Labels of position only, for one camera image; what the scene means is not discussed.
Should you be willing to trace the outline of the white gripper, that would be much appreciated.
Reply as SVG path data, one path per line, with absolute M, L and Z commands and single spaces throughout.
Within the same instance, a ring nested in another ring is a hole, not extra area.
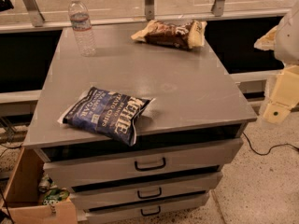
M 275 57 L 285 67 L 277 76 L 263 119 L 280 124 L 299 104 L 299 2 L 273 27 L 254 43 L 259 50 L 274 50 Z

